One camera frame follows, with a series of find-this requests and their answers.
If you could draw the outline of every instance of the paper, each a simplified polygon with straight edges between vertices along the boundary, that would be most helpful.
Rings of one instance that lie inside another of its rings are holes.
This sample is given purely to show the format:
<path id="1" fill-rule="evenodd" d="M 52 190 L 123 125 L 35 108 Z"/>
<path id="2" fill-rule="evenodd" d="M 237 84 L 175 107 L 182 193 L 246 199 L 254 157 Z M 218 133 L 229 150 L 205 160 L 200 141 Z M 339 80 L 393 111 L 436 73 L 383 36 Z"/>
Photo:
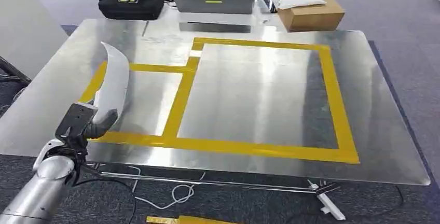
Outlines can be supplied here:
<path id="1" fill-rule="evenodd" d="M 285 10 L 298 6 L 323 5 L 326 3 L 324 0 L 280 0 L 278 8 Z"/>

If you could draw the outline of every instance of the black backpack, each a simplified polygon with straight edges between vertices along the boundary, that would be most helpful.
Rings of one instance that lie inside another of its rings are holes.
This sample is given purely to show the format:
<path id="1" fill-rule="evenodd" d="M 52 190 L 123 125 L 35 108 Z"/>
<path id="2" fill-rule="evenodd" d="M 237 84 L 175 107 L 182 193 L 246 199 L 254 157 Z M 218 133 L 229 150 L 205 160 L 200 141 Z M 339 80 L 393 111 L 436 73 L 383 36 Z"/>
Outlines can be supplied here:
<path id="1" fill-rule="evenodd" d="M 163 0 L 99 0 L 98 7 L 110 19 L 156 20 Z"/>

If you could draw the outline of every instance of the yellow tape rectangle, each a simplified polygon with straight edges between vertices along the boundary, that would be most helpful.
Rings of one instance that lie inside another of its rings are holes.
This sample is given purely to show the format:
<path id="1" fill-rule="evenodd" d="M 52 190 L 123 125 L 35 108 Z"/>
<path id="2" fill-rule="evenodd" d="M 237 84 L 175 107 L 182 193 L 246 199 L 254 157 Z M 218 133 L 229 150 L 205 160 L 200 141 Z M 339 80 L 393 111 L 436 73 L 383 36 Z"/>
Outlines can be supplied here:
<path id="1" fill-rule="evenodd" d="M 108 132 L 102 138 L 95 140 L 95 142 L 188 149 L 252 156 L 359 163 L 358 153 L 356 151 L 351 134 L 349 121 L 343 104 L 329 46 L 315 44 L 272 43 L 252 40 L 194 38 L 192 50 L 202 51 L 205 44 L 317 50 L 332 114 L 338 149 L 254 144 L 243 141 L 221 141 L 213 139 L 177 137 L 183 114 L 185 112 L 185 107 L 189 99 L 191 87 L 193 85 L 194 77 L 197 73 L 197 68 L 200 61 L 199 57 L 189 57 L 186 66 L 130 64 L 130 69 L 132 71 L 182 74 L 182 80 L 174 98 L 163 134 L 161 136 L 155 136 L 136 133 Z M 102 83 L 104 74 L 105 64 L 102 64 L 95 73 L 92 82 L 84 92 L 80 101 L 84 102 L 93 98 L 94 93 Z"/>

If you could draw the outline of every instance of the white object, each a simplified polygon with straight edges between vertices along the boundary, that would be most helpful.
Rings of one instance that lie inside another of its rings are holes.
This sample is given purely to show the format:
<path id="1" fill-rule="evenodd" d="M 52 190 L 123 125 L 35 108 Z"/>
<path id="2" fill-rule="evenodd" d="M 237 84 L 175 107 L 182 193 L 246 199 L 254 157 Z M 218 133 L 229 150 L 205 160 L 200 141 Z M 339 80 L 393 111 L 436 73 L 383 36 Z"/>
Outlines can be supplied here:
<path id="1" fill-rule="evenodd" d="M 45 146 L 42 148 L 40 153 L 38 154 L 38 157 L 35 159 L 34 165 L 32 166 L 32 171 L 37 172 L 38 167 L 40 166 L 41 162 L 43 161 L 44 157 L 46 156 L 47 152 L 55 147 L 63 146 L 64 143 L 56 138 L 52 139 L 51 141 L 47 142 Z"/>
<path id="2" fill-rule="evenodd" d="M 190 57 L 202 57 L 202 51 L 201 50 L 190 50 L 189 56 Z"/>
<path id="3" fill-rule="evenodd" d="M 98 112 L 93 117 L 93 123 L 104 120 L 112 109 L 118 111 L 118 118 L 121 116 L 130 74 L 127 57 L 112 45 L 101 43 L 107 50 L 107 69 L 101 88 L 95 94 L 93 105 L 98 108 Z"/>
<path id="4" fill-rule="evenodd" d="M 0 0 L 0 56 L 34 79 L 68 36 L 39 0 Z"/>
<path id="5" fill-rule="evenodd" d="M 280 0 L 278 8 L 285 10 L 298 6 L 323 5 L 326 3 L 324 0 Z"/>
<path id="6" fill-rule="evenodd" d="M 137 170 L 137 175 L 140 175 L 140 174 L 141 174 L 141 169 L 140 169 L 140 168 L 135 167 L 135 166 L 127 166 L 127 167 Z M 206 175 L 206 173 L 203 172 L 202 176 L 200 177 L 200 180 L 203 180 L 203 178 L 205 177 L 205 175 Z M 133 188 L 131 189 L 131 192 L 132 192 L 132 193 L 134 193 L 134 191 L 136 190 L 136 186 L 137 186 L 137 185 L 138 185 L 138 180 L 136 180 L 136 181 L 134 182 Z M 144 198 L 140 198 L 140 197 L 134 197 L 134 198 L 136 198 L 136 199 L 139 200 L 139 201 L 146 202 L 146 203 L 150 204 L 151 206 L 153 206 L 153 207 L 155 207 L 155 208 L 157 208 L 157 209 L 167 209 L 167 208 L 171 207 L 172 205 L 174 205 L 174 204 L 176 204 L 176 203 L 184 203 L 184 202 L 188 201 L 188 199 L 194 195 L 194 186 L 195 186 L 195 185 L 196 185 L 196 184 L 193 184 L 193 185 L 191 185 L 191 186 L 186 185 L 186 184 L 179 184 L 179 185 L 177 185 L 176 187 L 174 187 L 173 190 L 171 191 L 171 197 L 173 198 L 173 202 L 171 202 L 170 204 L 168 204 L 168 205 L 166 205 L 166 206 L 163 206 L 163 207 L 158 206 L 158 205 L 156 205 L 155 203 L 153 203 L 153 202 L 151 202 L 151 201 L 149 201 L 149 200 L 146 200 L 146 199 L 144 199 Z M 186 196 L 184 196 L 184 197 L 181 197 L 181 198 L 177 199 L 177 198 L 176 198 L 176 195 L 175 195 L 175 191 L 176 191 L 176 189 L 178 189 L 178 188 L 180 188 L 180 187 L 188 188 L 188 194 L 187 194 Z"/>
<path id="7" fill-rule="evenodd" d="M 310 188 L 318 189 L 318 185 L 312 183 L 310 180 L 307 180 L 310 184 Z M 321 211 L 325 214 L 331 213 L 333 217 L 337 220 L 345 220 L 345 215 L 338 209 L 338 207 L 328 198 L 325 193 L 319 194 L 318 199 L 324 204 L 321 208 Z"/>

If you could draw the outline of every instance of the desk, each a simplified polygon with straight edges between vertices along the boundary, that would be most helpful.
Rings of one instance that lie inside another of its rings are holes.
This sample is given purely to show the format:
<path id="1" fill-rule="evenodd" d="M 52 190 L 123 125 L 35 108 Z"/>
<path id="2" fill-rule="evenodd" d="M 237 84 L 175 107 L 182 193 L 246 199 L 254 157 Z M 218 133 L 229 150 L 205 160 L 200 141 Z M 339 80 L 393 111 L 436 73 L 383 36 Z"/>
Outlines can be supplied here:
<path id="1" fill-rule="evenodd" d="M 132 63 L 172 66 L 187 63 L 195 37 L 319 44 L 331 48 L 360 163 L 97 142 L 90 142 L 88 160 L 166 169 L 430 183 L 362 32 L 282 33 L 277 26 L 266 26 L 281 23 L 277 15 L 267 16 L 264 24 L 258 15 L 251 16 L 255 28 L 246 34 L 180 32 L 176 16 L 184 17 L 165 8 L 157 21 L 149 23 L 85 20 L 0 118 L 0 153 L 38 155 L 105 61 L 101 41 L 118 48 Z M 337 149 L 335 140 L 326 139 L 332 125 L 325 123 L 329 118 L 325 93 L 308 90 L 322 89 L 316 58 L 311 50 L 206 45 L 178 136 Z M 181 78 L 178 73 L 132 72 L 128 106 L 114 131 L 160 135 Z"/>

